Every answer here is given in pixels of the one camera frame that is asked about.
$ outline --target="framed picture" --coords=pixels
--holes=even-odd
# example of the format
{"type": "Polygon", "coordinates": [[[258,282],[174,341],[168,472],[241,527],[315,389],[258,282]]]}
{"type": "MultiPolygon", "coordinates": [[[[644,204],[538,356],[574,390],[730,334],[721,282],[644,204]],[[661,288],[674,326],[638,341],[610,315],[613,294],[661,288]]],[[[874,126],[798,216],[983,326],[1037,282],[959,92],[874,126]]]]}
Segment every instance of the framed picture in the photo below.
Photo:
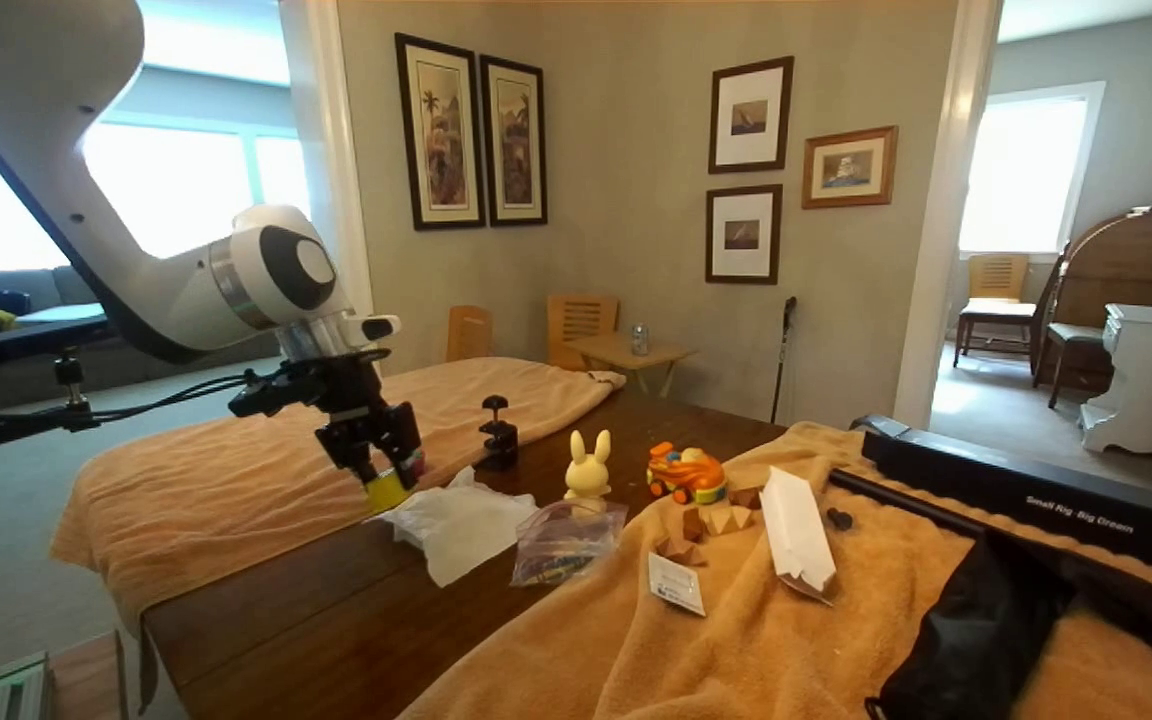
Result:
{"type": "Polygon", "coordinates": [[[484,55],[491,224],[544,224],[544,70],[484,55]]]}
{"type": "Polygon", "coordinates": [[[471,52],[397,34],[415,229],[484,224],[471,52]]]}
{"type": "Polygon", "coordinates": [[[895,126],[812,135],[805,207],[892,204],[895,126]]]}
{"type": "Polygon", "coordinates": [[[792,55],[714,70],[707,171],[783,163],[792,55]]]}
{"type": "Polygon", "coordinates": [[[704,281],[777,282],[780,184],[707,192],[704,281]]]}

